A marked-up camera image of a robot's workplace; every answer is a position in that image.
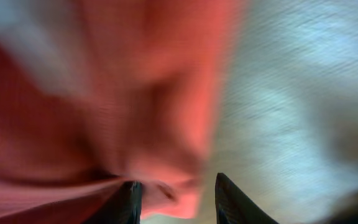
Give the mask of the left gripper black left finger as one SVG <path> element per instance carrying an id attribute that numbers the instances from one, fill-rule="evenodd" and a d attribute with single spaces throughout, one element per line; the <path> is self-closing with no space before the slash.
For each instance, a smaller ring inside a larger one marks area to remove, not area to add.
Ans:
<path id="1" fill-rule="evenodd" d="M 84 224 L 140 224 L 142 184 L 125 182 Z"/>

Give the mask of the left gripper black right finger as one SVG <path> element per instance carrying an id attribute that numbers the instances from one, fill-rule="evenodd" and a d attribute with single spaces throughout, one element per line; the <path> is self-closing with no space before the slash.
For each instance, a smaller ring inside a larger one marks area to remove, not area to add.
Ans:
<path id="1" fill-rule="evenodd" d="M 215 207 L 217 224 L 278 224 L 221 172 L 216 176 Z"/>

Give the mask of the orange red t-shirt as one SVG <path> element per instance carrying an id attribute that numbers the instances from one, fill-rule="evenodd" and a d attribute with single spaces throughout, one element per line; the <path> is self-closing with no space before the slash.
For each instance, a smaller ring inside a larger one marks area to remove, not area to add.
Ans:
<path id="1" fill-rule="evenodd" d="M 0 1 L 0 223 L 81 223 L 126 182 L 200 204 L 238 1 Z"/>

